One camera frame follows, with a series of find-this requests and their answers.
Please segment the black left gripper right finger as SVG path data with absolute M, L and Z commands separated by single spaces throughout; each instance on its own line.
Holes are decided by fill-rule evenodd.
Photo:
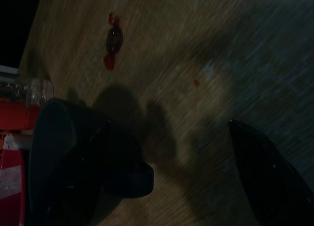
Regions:
M 245 123 L 228 122 L 236 165 L 260 226 L 314 226 L 314 192 L 275 144 Z

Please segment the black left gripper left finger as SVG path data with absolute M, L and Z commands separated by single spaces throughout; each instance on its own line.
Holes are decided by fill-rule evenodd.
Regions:
M 85 143 L 78 143 L 58 168 L 61 187 L 49 213 L 49 226 L 87 226 L 110 166 L 112 123 L 106 121 Z

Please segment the red candy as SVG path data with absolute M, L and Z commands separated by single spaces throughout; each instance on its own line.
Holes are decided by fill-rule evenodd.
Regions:
M 105 67 L 112 71 L 115 65 L 115 56 L 120 51 L 123 44 L 123 32 L 120 27 L 120 18 L 109 14 L 108 23 L 111 28 L 108 31 L 106 39 L 106 55 L 104 56 Z

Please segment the clear glass jar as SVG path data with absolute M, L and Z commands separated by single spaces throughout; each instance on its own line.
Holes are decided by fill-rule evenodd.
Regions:
M 48 79 L 32 78 L 26 84 L 26 104 L 42 106 L 54 98 L 53 83 Z

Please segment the light wooden table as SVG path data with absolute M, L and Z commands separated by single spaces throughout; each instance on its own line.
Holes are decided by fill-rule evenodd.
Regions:
M 123 44 L 104 64 L 109 14 Z M 40 0 L 19 71 L 100 110 L 155 171 L 93 226 L 258 226 L 228 121 L 266 134 L 314 191 L 314 0 Z

